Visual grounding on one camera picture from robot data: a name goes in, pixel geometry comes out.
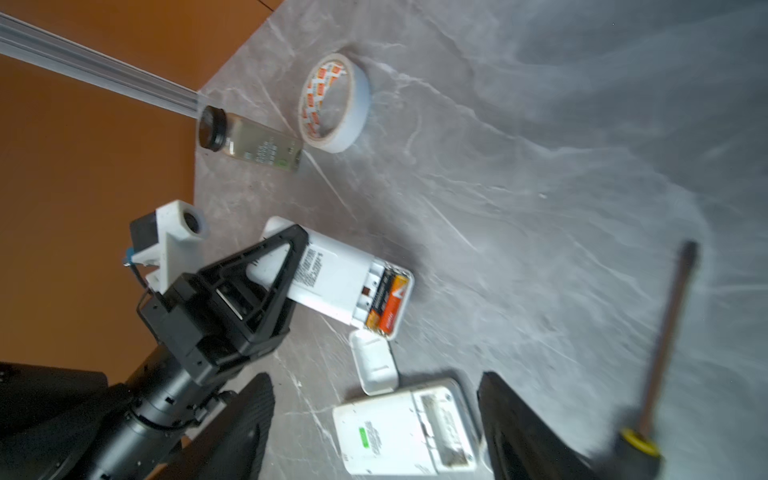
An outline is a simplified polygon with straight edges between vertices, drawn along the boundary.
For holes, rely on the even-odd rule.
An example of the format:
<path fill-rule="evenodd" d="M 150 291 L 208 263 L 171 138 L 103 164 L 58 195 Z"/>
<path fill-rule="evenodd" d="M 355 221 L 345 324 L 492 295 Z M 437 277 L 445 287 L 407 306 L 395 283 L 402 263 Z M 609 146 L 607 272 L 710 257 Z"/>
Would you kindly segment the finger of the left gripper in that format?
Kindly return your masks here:
<path fill-rule="evenodd" d="M 308 244 L 307 231 L 291 225 L 196 272 L 234 347 L 274 348 L 290 331 L 288 292 Z"/>

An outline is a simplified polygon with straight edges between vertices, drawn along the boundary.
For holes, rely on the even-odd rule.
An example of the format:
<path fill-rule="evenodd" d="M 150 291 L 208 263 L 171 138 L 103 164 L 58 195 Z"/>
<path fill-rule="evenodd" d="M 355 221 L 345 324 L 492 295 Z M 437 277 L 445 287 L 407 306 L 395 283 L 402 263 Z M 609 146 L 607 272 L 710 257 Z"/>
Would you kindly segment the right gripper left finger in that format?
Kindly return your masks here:
<path fill-rule="evenodd" d="M 159 479 L 256 479 L 261 471 L 275 410 L 271 378 L 258 374 Z"/>

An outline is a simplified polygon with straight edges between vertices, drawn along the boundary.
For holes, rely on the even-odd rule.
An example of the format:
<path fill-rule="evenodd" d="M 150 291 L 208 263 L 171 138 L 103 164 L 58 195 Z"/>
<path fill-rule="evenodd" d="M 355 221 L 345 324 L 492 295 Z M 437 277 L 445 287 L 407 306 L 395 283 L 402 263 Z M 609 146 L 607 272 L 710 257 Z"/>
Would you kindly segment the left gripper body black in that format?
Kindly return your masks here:
<path fill-rule="evenodd" d="M 200 386 L 219 384 L 277 349 L 288 334 L 288 299 L 245 279 L 218 289 L 185 273 L 138 307 L 159 344 Z"/>

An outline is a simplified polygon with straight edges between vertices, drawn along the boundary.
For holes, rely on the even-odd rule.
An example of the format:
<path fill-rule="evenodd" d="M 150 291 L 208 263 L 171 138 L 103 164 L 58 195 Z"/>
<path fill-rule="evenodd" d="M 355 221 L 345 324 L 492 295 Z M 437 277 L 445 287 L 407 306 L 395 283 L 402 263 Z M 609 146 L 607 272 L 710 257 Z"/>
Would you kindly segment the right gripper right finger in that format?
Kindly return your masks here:
<path fill-rule="evenodd" d="M 595 479 L 597 474 L 495 372 L 477 400 L 496 479 Z"/>

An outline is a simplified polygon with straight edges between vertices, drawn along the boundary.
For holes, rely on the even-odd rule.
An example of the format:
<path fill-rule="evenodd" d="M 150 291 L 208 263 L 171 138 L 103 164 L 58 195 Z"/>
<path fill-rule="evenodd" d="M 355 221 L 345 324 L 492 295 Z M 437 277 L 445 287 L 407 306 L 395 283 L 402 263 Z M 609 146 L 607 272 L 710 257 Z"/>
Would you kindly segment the small white remote control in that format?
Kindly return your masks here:
<path fill-rule="evenodd" d="M 287 297 L 343 324 L 369 330 L 366 319 L 374 297 L 384 272 L 392 269 L 396 275 L 409 279 L 394 330 L 389 335 L 379 329 L 369 331 L 389 341 L 395 339 L 415 284 L 413 273 L 311 229 L 306 232 L 308 245 L 290 283 Z"/>

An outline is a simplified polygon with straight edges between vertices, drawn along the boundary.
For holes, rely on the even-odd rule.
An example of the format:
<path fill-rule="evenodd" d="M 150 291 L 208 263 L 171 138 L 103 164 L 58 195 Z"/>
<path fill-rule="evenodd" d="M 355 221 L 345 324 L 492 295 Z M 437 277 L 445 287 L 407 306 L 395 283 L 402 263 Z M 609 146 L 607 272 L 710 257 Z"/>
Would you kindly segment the black yellow screwdriver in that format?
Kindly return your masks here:
<path fill-rule="evenodd" d="M 602 474 L 605 479 L 655 479 L 661 471 L 663 456 L 652 439 L 654 415 L 698 256 L 699 243 L 684 241 L 646 375 L 639 413 L 632 425 L 619 430 Z"/>

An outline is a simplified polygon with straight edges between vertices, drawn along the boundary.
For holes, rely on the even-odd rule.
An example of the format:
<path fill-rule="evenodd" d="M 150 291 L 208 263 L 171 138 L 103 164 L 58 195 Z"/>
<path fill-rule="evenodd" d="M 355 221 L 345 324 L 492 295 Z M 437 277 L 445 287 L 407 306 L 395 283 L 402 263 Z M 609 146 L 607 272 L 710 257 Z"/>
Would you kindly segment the small white battery cover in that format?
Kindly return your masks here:
<path fill-rule="evenodd" d="M 354 330 L 349 345 L 363 392 L 377 396 L 394 392 L 399 387 L 399 374 L 389 342 L 369 330 Z"/>

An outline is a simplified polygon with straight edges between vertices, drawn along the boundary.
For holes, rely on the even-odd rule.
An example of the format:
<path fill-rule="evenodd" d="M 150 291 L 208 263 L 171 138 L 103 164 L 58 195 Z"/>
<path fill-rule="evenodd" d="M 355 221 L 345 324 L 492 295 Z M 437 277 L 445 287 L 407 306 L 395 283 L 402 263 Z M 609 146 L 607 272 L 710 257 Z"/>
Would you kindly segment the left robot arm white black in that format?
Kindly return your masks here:
<path fill-rule="evenodd" d="M 97 372 L 1 367 L 5 479 L 253 479 L 275 410 L 270 377 L 227 383 L 290 330 L 309 244 L 300 226 L 146 293 L 157 348 L 126 382 Z"/>

